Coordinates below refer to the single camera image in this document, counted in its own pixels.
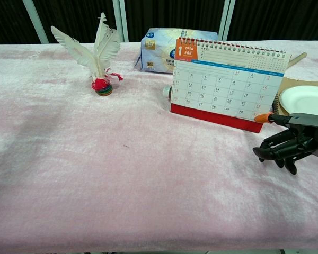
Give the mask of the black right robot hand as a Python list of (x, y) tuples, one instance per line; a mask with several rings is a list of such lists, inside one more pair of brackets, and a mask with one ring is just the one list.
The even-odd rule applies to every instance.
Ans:
[(280, 115), (261, 114), (254, 118), (258, 123), (275, 123), (285, 130), (265, 138), (253, 152), (261, 162), (273, 160), (279, 168), (285, 167), (297, 174), (295, 162), (307, 156), (318, 157), (318, 115), (292, 113)]

